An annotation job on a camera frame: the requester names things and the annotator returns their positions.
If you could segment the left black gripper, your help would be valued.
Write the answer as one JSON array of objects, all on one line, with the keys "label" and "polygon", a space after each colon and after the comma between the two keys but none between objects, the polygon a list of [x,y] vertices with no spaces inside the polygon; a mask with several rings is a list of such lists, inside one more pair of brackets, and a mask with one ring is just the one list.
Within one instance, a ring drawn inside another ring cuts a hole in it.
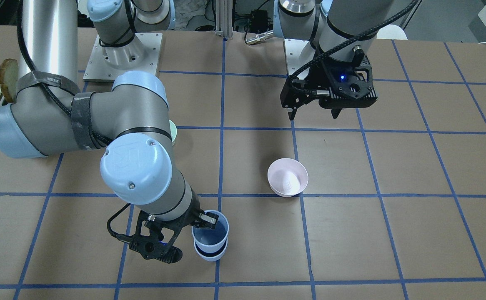
[{"label": "left black gripper", "polygon": [[333,119],[344,109],[368,108],[376,103],[378,93],[369,59],[361,48],[351,52],[351,61],[325,57],[308,67],[304,79],[289,77],[280,99],[281,106],[289,109],[290,121],[294,121],[299,108],[315,100],[321,108],[331,110]]}]

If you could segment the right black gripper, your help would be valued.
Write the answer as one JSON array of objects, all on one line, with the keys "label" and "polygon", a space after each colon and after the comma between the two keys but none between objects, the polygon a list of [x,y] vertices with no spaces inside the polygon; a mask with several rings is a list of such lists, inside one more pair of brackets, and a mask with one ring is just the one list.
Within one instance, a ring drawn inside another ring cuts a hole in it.
[{"label": "right black gripper", "polygon": [[172,264],[183,256],[182,250],[175,247],[174,242],[184,227],[214,230],[218,223],[219,213],[205,212],[196,200],[192,200],[191,207],[174,220],[164,221],[140,211],[135,233],[127,238],[127,244],[130,250],[141,254],[145,260]]}]

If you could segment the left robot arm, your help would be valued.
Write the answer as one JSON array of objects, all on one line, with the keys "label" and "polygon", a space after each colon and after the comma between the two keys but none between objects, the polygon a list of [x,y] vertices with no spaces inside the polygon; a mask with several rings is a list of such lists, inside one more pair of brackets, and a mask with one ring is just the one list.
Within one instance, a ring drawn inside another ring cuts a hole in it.
[{"label": "left robot arm", "polygon": [[273,32],[307,42],[289,67],[281,106],[294,120],[302,106],[317,101],[333,118],[346,109],[378,100],[367,51],[378,31],[404,15],[390,15],[391,0],[276,0]]}]

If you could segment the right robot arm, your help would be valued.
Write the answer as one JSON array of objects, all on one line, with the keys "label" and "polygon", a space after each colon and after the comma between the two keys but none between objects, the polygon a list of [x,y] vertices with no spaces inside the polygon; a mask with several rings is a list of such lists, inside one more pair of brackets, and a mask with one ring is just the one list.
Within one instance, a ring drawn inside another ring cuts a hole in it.
[{"label": "right robot arm", "polygon": [[20,0],[20,70],[15,101],[0,107],[0,150],[14,159],[104,148],[105,184],[140,213],[133,235],[112,237],[146,260],[182,258],[182,228],[214,229],[174,162],[169,102],[161,80],[143,70],[113,79],[109,92],[81,92],[77,68],[77,1]]}]

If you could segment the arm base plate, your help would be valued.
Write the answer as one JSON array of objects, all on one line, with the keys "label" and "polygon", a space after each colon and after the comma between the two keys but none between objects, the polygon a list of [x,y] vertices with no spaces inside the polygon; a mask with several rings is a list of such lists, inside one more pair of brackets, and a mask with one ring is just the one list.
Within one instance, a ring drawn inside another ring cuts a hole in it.
[{"label": "arm base plate", "polygon": [[315,49],[308,40],[285,39],[284,49],[288,75],[310,62],[315,55]]},{"label": "arm base plate", "polygon": [[135,70],[157,75],[162,41],[161,33],[138,33],[125,46],[102,47],[97,36],[83,79],[87,82],[113,82],[125,72]]}]

